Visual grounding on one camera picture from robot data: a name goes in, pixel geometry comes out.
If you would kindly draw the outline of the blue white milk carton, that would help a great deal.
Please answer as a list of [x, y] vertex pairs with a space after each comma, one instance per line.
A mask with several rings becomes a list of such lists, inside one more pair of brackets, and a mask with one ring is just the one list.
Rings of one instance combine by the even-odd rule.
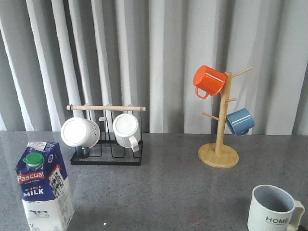
[[22, 203], [32, 231], [65, 231], [74, 215], [60, 146], [32, 141], [16, 165]]

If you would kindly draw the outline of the white HOME cup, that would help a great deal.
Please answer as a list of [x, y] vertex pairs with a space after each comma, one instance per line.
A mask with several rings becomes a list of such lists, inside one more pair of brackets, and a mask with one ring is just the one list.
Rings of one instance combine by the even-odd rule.
[[305, 212], [298, 200], [272, 185], [258, 185], [252, 191], [247, 227], [250, 231], [296, 231]]

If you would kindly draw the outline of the white ribbed mug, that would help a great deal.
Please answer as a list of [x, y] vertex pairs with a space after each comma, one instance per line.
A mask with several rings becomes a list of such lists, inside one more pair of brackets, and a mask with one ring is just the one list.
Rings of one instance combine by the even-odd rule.
[[124, 148], [131, 148], [133, 152], [139, 150], [141, 133], [135, 116], [120, 114], [113, 121], [113, 131], [117, 143]]

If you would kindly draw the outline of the orange mug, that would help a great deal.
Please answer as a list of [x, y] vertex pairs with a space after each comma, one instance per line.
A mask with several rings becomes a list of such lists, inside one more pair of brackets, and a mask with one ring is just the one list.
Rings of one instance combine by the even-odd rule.
[[217, 95], [224, 87], [227, 75], [203, 65], [199, 67], [193, 77], [195, 93], [199, 98], [206, 99], [209, 95]]

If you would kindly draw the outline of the wooden mug tree stand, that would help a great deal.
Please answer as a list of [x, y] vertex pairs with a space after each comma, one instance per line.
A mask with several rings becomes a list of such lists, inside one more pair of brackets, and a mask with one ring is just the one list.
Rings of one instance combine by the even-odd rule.
[[224, 87], [220, 91], [220, 105], [219, 115], [215, 117], [209, 113], [202, 112], [202, 114], [211, 117], [218, 121], [217, 135], [215, 143], [207, 143], [202, 145], [198, 150], [198, 156], [200, 160], [215, 168], [231, 168], [237, 165], [239, 161], [238, 153], [231, 147], [224, 145], [225, 125], [227, 117], [228, 104], [231, 101], [236, 101], [235, 98], [230, 98], [231, 82], [236, 76], [239, 76], [247, 71], [250, 71], [252, 67], [242, 70], [236, 74], [226, 72], [226, 82]]

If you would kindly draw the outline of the white smooth mug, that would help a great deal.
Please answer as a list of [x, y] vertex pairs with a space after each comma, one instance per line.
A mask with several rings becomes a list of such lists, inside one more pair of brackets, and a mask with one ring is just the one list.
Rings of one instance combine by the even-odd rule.
[[92, 148], [100, 138], [100, 128], [91, 120], [73, 117], [62, 125], [61, 138], [71, 147]]

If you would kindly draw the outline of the blue mug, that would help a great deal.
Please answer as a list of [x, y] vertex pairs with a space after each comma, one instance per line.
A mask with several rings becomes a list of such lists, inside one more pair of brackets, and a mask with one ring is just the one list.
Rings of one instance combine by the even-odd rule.
[[228, 114], [226, 123], [231, 133], [236, 136], [246, 135], [255, 126], [255, 121], [246, 108]]

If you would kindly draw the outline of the grey pleated curtain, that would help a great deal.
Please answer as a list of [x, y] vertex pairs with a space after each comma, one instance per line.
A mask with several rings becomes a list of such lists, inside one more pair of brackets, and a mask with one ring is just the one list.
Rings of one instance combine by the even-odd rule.
[[228, 111], [252, 134], [308, 133], [305, 0], [3, 0], [0, 128], [59, 131], [69, 104], [142, 105], [142, 129], [215, 133], [219, 97], [194, 93], [201, 65], [235, 78]]

